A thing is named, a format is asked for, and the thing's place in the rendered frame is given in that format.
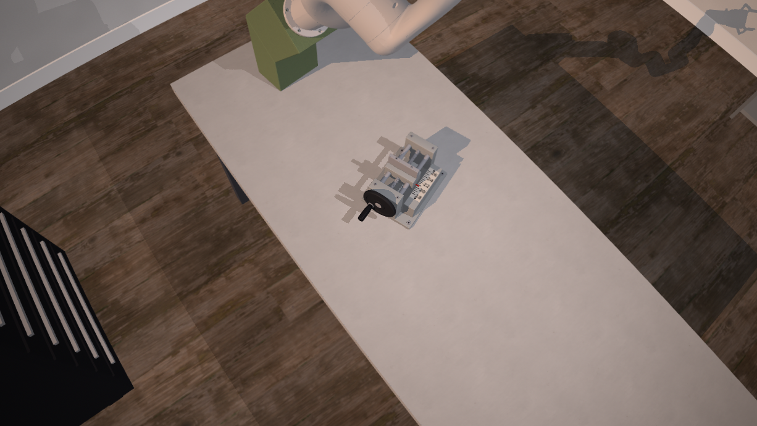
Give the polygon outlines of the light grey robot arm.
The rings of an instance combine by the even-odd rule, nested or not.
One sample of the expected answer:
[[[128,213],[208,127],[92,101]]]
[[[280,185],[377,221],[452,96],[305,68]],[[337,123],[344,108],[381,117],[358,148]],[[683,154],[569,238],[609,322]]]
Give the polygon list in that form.
[[[299,36],[311,38],[320,36],[328,27],[351,27],[373,52],[390,55],[460,1],[417,0],[410,4],[408,0],[285,0],[283,15]]]

